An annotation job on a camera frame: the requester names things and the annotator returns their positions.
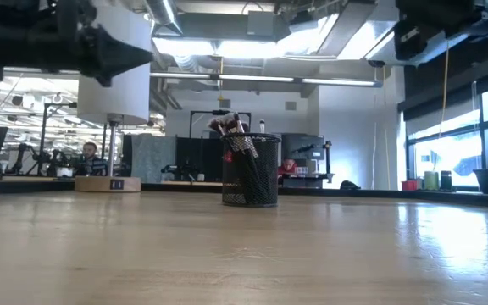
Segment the mesh pencil holder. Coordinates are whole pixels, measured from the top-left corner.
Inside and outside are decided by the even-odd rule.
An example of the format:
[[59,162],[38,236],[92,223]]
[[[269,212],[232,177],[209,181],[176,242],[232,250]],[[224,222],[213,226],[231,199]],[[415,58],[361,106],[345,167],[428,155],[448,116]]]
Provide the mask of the mesh pencil holder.
[[229,134],[224,143],[224,205],[269,208],[278,205],[279,136]]

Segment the lamp base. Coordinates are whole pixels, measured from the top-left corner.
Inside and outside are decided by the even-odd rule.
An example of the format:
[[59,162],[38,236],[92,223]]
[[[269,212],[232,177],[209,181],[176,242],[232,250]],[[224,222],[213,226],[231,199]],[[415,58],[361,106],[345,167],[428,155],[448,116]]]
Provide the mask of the lamp base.
[[77,176],[75,177],[75,191],[140,192],[141,178]]

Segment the wooden table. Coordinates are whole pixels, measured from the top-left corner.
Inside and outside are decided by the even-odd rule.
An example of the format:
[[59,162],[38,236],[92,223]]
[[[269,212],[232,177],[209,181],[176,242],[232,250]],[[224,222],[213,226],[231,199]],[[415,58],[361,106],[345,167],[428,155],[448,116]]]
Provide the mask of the wooden table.
[[0,195],[0,304],[488,305],[488,209],[385,199]]
[[198,181],[163,181],[161,184],[172,186],[223,186],[221,182],[198,182]]
[[42,177],[42,176],[20,176],[20,175],[4,175],[1,181],[5,182],[24,182],[24,181],[54,181],[54,177]]

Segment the person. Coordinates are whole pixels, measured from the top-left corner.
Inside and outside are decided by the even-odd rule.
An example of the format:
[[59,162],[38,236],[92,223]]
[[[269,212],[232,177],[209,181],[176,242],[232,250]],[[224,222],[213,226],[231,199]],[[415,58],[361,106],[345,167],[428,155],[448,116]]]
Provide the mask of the person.
[[278,175],[295,174],[297,172],[297,163],[293,159],[285,159],[283,164],[278,168]]
[[75,175],[106,175],[107,167],[97,155],[97,145],[88,142],[82,146],[84,162],[80,163]]

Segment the white wall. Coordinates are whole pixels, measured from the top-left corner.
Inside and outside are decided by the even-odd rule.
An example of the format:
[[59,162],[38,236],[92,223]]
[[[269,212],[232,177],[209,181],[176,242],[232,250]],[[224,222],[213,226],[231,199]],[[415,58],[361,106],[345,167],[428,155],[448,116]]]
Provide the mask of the white wall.
[[[170,110],[167,112],[166,136],[188,137],[189,119],[192,110],[218,110],[219,93],[217,91],[174,91],[173,96],[180,103],[183,110]],[[307,133],[308,100],[301,98],[296,92],[255,92],[224,91],[223,97],[231,100],[231,110],[252,113],[252,132],[259,132],[259,120],[266,122],[266,131],[269,133]],[[297,111],[286,111],[286,102],[297,102]],[[212,118],[206,114],[193,117],[192,137],[208,137],[210,129],[206,126]]]
[[308,134],[319,136],[319,87],[308,97]]
[[404,98],[403,84],[403,69],[395,68],[385,82],[385,93],[383,88],[319,87],[319,134],[332,141],[331,171],[335,174],[333,183],[324,187],[339,188],[342,181],[350,180],[363,189],[399,189],[399,176],[405,178],[399,175],[399,165],[404,172],[405,162],[400,164],[404,157],[398,145],[401,124],[397,112],[397,104]]

